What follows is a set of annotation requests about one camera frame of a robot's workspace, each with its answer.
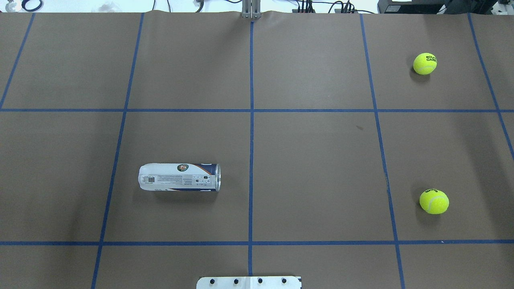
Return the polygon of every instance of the yellow tennis ball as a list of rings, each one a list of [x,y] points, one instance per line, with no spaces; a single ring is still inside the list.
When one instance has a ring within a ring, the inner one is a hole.
[[[421,194],[419,204],[429,214],[442,214],[448,209],[450,200],[445,193],[436,189],[430,189]]]
[[[421,75],[432,73],[437,66],[437,58],[430,53],[421,53],[414,59],[414,71]]]

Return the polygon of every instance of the floor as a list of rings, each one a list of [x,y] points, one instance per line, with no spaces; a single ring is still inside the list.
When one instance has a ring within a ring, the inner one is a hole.
[[[514,17],[0,24],[2,288],[514,284]],[[219,163],[221,191],[143,191],[150,162]],[[429,188],[444,214],[419,206]]]

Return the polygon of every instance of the can label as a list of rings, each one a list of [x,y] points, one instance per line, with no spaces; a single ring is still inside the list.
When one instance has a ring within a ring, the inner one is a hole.
[[[139,186],[147,191],[219,191],[219,164],[146,164]]]

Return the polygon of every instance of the blue tape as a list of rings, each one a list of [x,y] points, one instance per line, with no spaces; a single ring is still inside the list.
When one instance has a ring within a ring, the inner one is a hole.
[[[116,176],[116,169],[118,167],[118,158],[120,155],[121,141],[123,139],[123,131],[125,129],[127,108],[129,106],[130,92],[132,89],[132,79],[134,77],[134,70],[136,69],[137,52],[139,50],[139,41],[141,39],[141,30],[143,28],[143,20],[144,20],[144,13],[141,13],[141,18],[139,20],[139,30],[137,32],[136,47],[134,48],[134,57],[132,59],[132,68],[131,68],[131,73],[130,73],[130,76],[128,79],[127,94],[125,97],[125,106],[124,106],[123,116],[121,117],[121,125],[120,125],[120,132],[118,135],[118,143],[116,145],[116,153],[114,155],[113,171],[111,174],[111,182],[109,184],[109,192],[107,193],[107,201],[105,202],[105,212],[103,215],[102,230],[100,232],[100,244],[98,245],[97,258],[96,258],[96,262],[95,262],[95,270],[93,271],[93,280],[91,281],[91,289],[94,289],[96,286],[98,269],[100,267],[100,258],[102,257],[103,240],[105,237],[105,229],[107,227],[107,218],[109,215],[109,208],[111,206],[111,197],[113,195],[114,179]]]
[[[25,31],[25,36],[23,36],[22,44],[20,45],[20,49],[18,50],[18,55],[16,55],[16,59],[14,60],[14,64],[12,65],[11,74],[9,75],[9,79],[7,80],[7,84],[5,85],[4,93],[2,94],[2,99],[0,99],[0,109],[4,106],[5,98],[7,97],[7,92],[9,91],[9,86],[11,85],[12,77],[14,76],[14,72],[16,71],[16,67],[18,66],[18,61],[22,56],[23,48],[25,47],[25,42],[27,42],[27,38],[29,37],[30,28],[32,27],[32,23],[34,22],[35,13],[32,14],[30,18],[29,25],[27,26],[27,31]]]
[[[362,30],[362,41],[364,43],[364,54],[366,56],[366,66],[368,68],[368,78],[370,81],[370,90],[371,90],[371,98],[373,100],[373,109],[375,110],[375,122],[377,126],[377,134],[378,134],[378,143],[380,145],[380,154],[382,156],[382,167],[385,175],[385,182],[387,185],[387,195],[389,199],[389,212],[391,215],[391,225],[393,227],[393,238],[395,241],[395,249],[396,249],[396,260],[398,262],[398,273],[400,277],[400,285],[402,289],[405,289],[405,280],[403,278],[403,266],[401,264],[401,255],[400,255],[400,246],[398,245],[398,233],[396,231],[396,220],[394,218],[394,208],[393,208],[393,198],[391,197],[391,186],[389,185],[389,174],[387,171],[387,163],[386,163],[386,154],[384,153],[383,141],[382,141],[382,131],[380,129],[380,120],[378,118],[378,109],[377,109],[377,101],[375,98],[375,88],[373,86],[373,77],[371,74],[371,65],[370,65],[370,56],[368,52],[368,44],[366,41],[366,31],[364,28],[364,19],[362,18],[362,14],[360,16],[360,26]]]
[[[250,22],[250,170],[248,188],[248,276],[253,275],[253,21]]]
[[[473,35],[473,41],[475,42],[476,53],[479,56],[480,65],[482,66],[482,70],[484,71],[485,80],[487,81],[487,86],[489,87],[489,92],[491,92],[492,101],[494,102],[494,107],[496,107],[496,112],[498,113],[498,118],[500,120],[500,124],[502,125],[503,134],[505,135],[505,139],[507,140],[507,145],[510,150],[510,155],[512,159],[514,159],[514,149],[512,148],[512,142],[510,141],[509,134],[507,132],[507,127],[503,122],[502,112],[500,110],[500,106],[498,105],[498,101],[496,99],[496,95],[494,94],[494,90],[492,89],[491,80],[489,79],[489,74],[487,73],[487,69],[485,67],[484,59],[482,58],[482,53],[480,52],[480,47],[478,40],[476,39],[475,28],[473,26],[473,20],[471,19],[471,13],[468,13],[468,21],[469,27],[471,28],[471,34]]]

